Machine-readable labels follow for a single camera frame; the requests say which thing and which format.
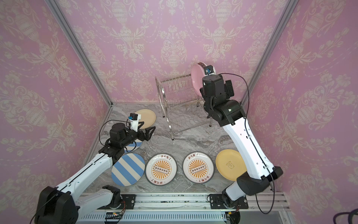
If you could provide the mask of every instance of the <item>wall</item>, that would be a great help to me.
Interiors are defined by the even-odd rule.
[[[357,7],[299,1],[252,93],[251,126],[299,224],[358,208]]]
[[[158,101],[155,76],[199,61],[251,79],[286,0],[58,0],[114,102]],[[245,84],[237,77],[236,99]]]
[[[0,1],[0,217],[28,223],[73,175],[108,109],[44,1]]]

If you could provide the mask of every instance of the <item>robotic arm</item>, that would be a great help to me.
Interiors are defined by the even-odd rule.
[[[222,192],[225,205],[232,207],[238,198],[264,191],[283,172],[263,153],[245,118],[242,105],[236,100],[229,100],[234,96],[231,80],[224,83],[223,77],[215,74],[213,66],[205,67],[204,71],[203,88],[200,89],[204,109],[208,117],[216,120],[231,137],[247,168],[247,172]]]
[[[118,208],[122,202],[121,191],[110,185],[84,198],[79,197],[101,173],[121,158],[127,145],[136,139],[150,140],[155,127],[146,128],[145,132],[138,130],[144,124],[139,122],[140,118],[140,114],[130,114],[130,128],[123,123],[114,124],[110,138],[88,164],[57,187],[46,187],[40,193],[35,223],[70,224],[102,206]]]

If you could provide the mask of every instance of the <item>urn pattern on wallpaper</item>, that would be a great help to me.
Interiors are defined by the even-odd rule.
[[[251,125],[297,223],[358,207],[357,3],[297,4],[252,93]]]
[[[58,3],[111,99],[152,102],[156,76],[187,75],[200,61],[250,81],[286,0]],[[240,99],[244,82],[226,79]]]
[[[0,1],[0,22],[0,213],[26,223],[82,166],[107,106],[45,2]]]

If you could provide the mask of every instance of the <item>gray marble surface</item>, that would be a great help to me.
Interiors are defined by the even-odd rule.
[[[150,109],[156,114],[154,126],[156,130],[151,140],[144,141],[140,148],[134,153],[143,157],[147,163],[148,160],[158,153],[168,153],[174,157],[178,165],[178,172],[172,182],[164,186],[155,186],[148,182],[145,174],[135,184],[122,187],[115,184],[111,177],[112,168],[102,173],[85,192],[92,193],[102,188],[104,185],[118,187],[122,192],[221,192],[231,183],[225,179],[216,169],[212,179],[204,184],[195,184],[189,181],[183,174],[183,160],[186,155],[192,152],[200,151],[209,155],[215,165],[216,155],[224,149],[236,149],[233,141],[227,135],[223,128],[213,121],[212,127],[204,124],[196,128],[186,130],[175,134],[174,140],[171,139],[168,123],[163,118],[159,104],[116,104],[109,119],[126,120],[130,113],[140,109]],[[110,121],[104,128],[101,141],[104,143],[109,138],[109,131],[116,121]],[[97,151],[102,148],[98,143]]]

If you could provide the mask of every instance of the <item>stainless steel dish rack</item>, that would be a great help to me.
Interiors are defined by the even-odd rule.
[[[191,74],[175,78],[155,78],[163,117],[168,122],[170,137],[174,134],[210,123],[203,108],[203,98],[197,95],[192,84]]]

